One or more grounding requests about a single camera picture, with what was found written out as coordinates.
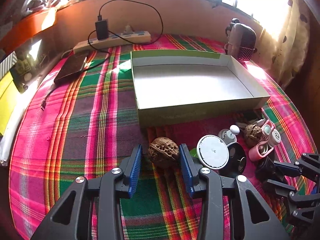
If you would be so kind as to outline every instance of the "curtain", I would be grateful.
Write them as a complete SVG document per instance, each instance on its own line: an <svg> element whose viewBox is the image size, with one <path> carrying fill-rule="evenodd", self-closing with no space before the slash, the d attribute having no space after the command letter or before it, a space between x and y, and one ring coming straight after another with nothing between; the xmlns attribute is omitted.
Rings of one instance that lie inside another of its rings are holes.
<svg viewBox="0 0 320 240"><path fill-rule="evenodd" d="M310 10L303 0L253 0L263 31L252 60L284 89L300 71L308 51Z"/></svg>

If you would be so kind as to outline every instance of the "walnut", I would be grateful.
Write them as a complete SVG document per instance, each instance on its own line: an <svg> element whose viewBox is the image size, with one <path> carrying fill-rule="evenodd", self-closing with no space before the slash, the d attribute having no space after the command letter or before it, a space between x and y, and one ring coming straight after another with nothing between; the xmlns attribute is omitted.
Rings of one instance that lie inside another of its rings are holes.
<svg viewBox="0 0 320 240"><path fill-rule="evenodd" d="M178 164L180 153L174 141L159 137L150 144L147 156L154 165L166 169Z"/></svg>
<svg viewBox="0 0 320 240"><path fill-rule="evenodd" d="M244 141L249 148L257 145L262 136L262 129L255 124L249 124L244 129Z"/></svg>

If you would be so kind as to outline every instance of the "blue gripper pad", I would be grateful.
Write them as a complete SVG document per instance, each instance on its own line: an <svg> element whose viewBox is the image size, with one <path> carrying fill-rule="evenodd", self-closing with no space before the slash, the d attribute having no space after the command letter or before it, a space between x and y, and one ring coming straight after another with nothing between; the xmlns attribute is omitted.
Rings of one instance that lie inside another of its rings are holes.
<svg viewBox="0 0 320 240"><path fill-rule="evenodd" d="M124 175L126 175L127 169L131 169L130 176L129 176L129 189L128 194L131 198L133 194L136 192L137 189L137 183L139 179L140 174L140 168L141 168L141 160L142 160L142 146L139 144L136 147L134 147L130 160L128 162L127 168L124 172Z"/></svg>
<svg viewBox="0 0 320 240"><path fill-rule="evenodd" d="M193 197L195 193L194 186L199 183L198 172L194 167L194 163L187 145L181 144L179 146L179 151L180 151L181 171L182 171L183 181L186 186L186 191L189 193L190 197Z"/></svg>

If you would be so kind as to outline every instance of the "small white knob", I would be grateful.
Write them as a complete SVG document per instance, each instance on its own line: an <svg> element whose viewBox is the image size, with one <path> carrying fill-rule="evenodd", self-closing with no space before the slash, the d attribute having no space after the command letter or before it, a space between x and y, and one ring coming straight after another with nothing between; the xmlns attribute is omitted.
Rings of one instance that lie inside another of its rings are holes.
<svg viewBox="0 0 320 240"><path fill-rule="evenodd" d="M236 125L231 125L230 126L230 132L233 133L234 135L238 135L240 133L240 129Z"/></svg>

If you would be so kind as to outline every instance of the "orange wall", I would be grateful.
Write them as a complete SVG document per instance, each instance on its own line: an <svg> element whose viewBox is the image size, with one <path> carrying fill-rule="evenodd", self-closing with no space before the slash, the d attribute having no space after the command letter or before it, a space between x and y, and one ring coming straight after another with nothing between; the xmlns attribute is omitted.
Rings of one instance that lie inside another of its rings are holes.
<svg viewBox="0 0 320 240"><path fill-rule="evenodd" d="M95 29L100 6L108 0L84 0L57 12L56 37L64 50L74 47L88 38ZM249 25L260 36L259 24L239 12L224 6L212 9L206 0L135 0L154 6L161 14L164 33L200 36L227 42L225 28L236 17ZM119 33L130 24L136 31L160 33L161 23L157 13L144 5L115 1L102 9L108 19L109 29Z"/></svg>

